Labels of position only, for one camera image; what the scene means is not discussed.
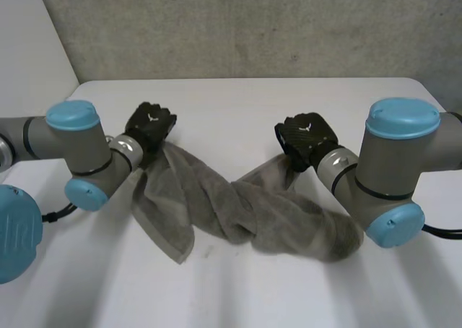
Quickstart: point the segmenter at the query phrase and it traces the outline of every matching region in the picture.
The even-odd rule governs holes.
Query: blue joint cap
[[[414,139],[435,131],[440,112],[420,99],[388,98],[369,110],[366,129],[377,137],[393,140]]]
[[[0,185],[0,284],[13,281],[32,264],[42,234],[35,200],[17,187]]]
[[[84,131],[99,124],[100,117],[90,102],[70,100],[48,109],[46,123],[61,131]]]
[[[109,200],[99,187],[78,178],[67,182],[64,193],[72,204],[86,211],[98,211]]]
[[[425,216],[419,205],[408,203],[377,217],[367,228],[369,238],[383,248],[407,243],[422,230]]]

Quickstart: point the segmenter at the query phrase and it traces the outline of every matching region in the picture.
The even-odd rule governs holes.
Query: white table
[[[123,131],[142,101],[178,115],[170,139],[233,180],[280,153],[273,127],[317,111],[359,152],[370,105],[386,97],[438,105],[411,79],[216,79],[88,82],[71,99],[93,102],[106,134]],[[43,213],[66,204],[62,161],[20,163],[6,180]],[[462,173],[422,175],[414,199],[427,222],[462,228]],[[369,239],[336,264],[269,256],[196,230],[182,265],[132,218],[133,180],[100,212],[45,225],[38,258],[0,287],[0,327],[460,327],[462,242],[420,235],[398,249]],[[309,170],[297,190],[341,207]]]

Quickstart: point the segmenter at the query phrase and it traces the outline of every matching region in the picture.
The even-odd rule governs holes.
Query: towel fold
[[[179,264],[193,248],[193,225],[273,254],[332,262],[355,252],[362,244],[361,228],[349,216],[294,193],[297,175],[288,157],[279,155],[229,183],[190,153],[165,143],[136,185],[132,211],[148,236]]]

